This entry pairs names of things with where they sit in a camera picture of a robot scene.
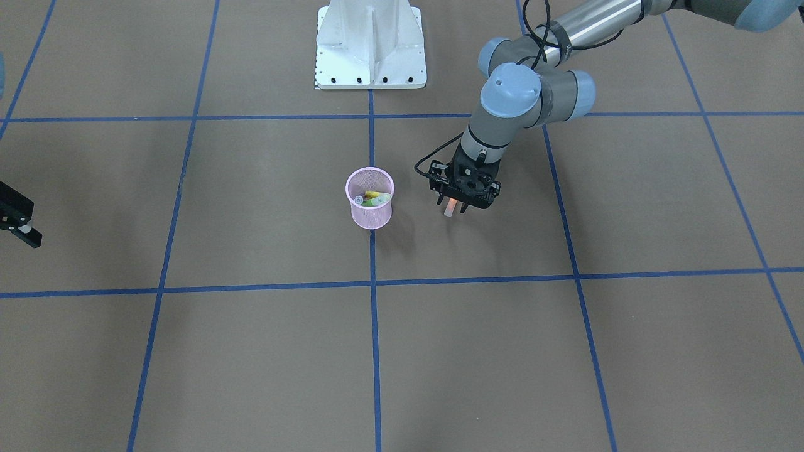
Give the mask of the pink mesh pen holder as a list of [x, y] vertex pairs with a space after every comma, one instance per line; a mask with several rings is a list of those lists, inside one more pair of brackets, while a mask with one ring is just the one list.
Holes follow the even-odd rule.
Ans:
[[376, 230], [389, 222], [393, 214], [394, 182], [388, 172], [373, 166], [357, 169], [345, 181], [345, 195], [350, 202], [351, 217], [361, 228]]

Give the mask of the orange highlighter pen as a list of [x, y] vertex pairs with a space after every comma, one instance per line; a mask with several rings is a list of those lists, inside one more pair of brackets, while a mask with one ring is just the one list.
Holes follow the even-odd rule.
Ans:
[[454, 211], [455, 211], [455, 208], [456, 208], [458, 202], [459, 201], [457, 201], [456, 198], [448, 198], [448, 200], [446, 202], [445, 210], [444, 210], [444, 215], [446, 217], [448, 217], [448, 218], [453, 217], [453, 214], [454, 214]]

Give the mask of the green highlighter pen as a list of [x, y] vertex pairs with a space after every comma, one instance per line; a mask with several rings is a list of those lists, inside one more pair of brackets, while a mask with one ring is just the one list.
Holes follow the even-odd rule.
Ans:
[[392, 198], [393, 197], [391, 197], [390, 200], [388, 200], [388, 201], [384, 201], [384, 200], [381, 201], [379, 199], [378, 200], [364, 200], [364, 203], [361, 206], [364, 207], [364, 208], [379, 208], [380, 206], [383, 206], [384, 204], [391, 202]]

